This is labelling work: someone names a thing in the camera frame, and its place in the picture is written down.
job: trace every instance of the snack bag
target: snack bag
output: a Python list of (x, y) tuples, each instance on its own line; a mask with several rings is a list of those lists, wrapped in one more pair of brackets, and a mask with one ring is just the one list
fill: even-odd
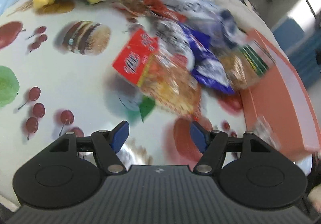
[(150, 65), (150, 56), (157, 49), (157, 41), (139, 29), (114, 60), (113, 68), (130, 83), (140, 87)]
[(233, 48), (240, 43), (240, 31), (229, 10), (203, 0), (182, 3), (174, 10), (187, 17), (190, 27), (209, 35), (213, 47)]
[(141, 0), (116, 0), (112, 6), (125, 10), (133, 16), (148, 15), (149, 9)]
[(161, 107), (179, 115), (198, 114), (200, 85), (189, 71), (172, 61), (171, 54), (158, 51), (157, 40), (144, 30), (132, 36), (113, 67)]
[(164, 53), (152, 56), (141, 86), (161, 107), (178, 115), (198, 114), (201, 87), (189, 71), (176, 65)]
[(269, 52), (256, 41), (219, 57), (234, 90), (246, 89), (257, 83), (275, 62)]
[(171, 54), (187, 59), (186, 68), (199, 83), (225, 94), (234, 93), (222, 64), (202, 45), (209, 45), (207, 35), (169, 20), (158, 21), (156, 34), (166, 43)]
[(186, 16), (168, 9), (161, 0), (144, 0), (144, 4), (158, 16), (184, 23)]

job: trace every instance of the ribbed black surface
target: ribbed black surface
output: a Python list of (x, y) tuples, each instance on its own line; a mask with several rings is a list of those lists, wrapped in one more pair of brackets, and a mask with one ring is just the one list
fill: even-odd
[(68, 209), (21, 207), (8, 224), (308, 224), (299, 209), (256, 211), (225, 197), (210, 177), (187, 166), (132, 166), (108, 177), (87, 201)]

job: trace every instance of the red snack box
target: red snack box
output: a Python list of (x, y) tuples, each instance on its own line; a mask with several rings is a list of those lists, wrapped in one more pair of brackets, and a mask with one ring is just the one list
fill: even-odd
[(114, 60), (113, 68), (130, 83), (140, 87), (143, 75), (148, 71), (150, 56), (156, 50), (157, 40), (139, 29)]

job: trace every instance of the plastic bag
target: plastic bag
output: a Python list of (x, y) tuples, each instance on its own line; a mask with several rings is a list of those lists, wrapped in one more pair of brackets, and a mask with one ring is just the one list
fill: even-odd
[(188, 18), (187, 24), (191, 28), (209, 35), (213, 47), (233, 48), (240, 43), (239, 29), (227, 9), (200, 0), (182, 4), (174, 10)]
[(219, 57), (234, 90), (246, 89), (256, 84), (272, 67), (274, 59), (256, 41), (240, 46)]
[(148, 7), (141, 0), (116, 0), (112, 6), (119, 10), (125, 10), (133, 16), (149, 14)]
[(162, 52), (152, 56), (141, 90), (161, 107), (178, 115), (198, 112), (201, 87), (189, 71), (178, 66)]
[(281, 149), (280, 142), (264, 116), (259, 116), (251, 130), (257, 137), (276, 150)]
[(186, 16), (168, 9), (161, 0), (144, 0), (144, 4), (158, 16), (169, 18), (177, 22), (186, 21)]
[(187, 58), (186, 67), (192, 70), (192, 76), (199, 83), (225, 94), (234, 93), (219, 60), (200, 43), (201, 41), (208, 45), (207, 35), (168, 20), (158, 21), (156, 35), (167, 43), (167, 50), (171, 54), (177, 53)]

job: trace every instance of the orange tray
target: orange tray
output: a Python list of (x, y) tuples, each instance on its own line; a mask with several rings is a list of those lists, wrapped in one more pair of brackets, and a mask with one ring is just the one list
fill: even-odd
[(276, 65), (262, 80), (241, 91), (247, 129), (264, 116), (280, 143), (280, 152), (292, 161), (320, 150), (321, 132), (308, 93), (295, 68), (257, 30), (248, 33), (270, 52)]

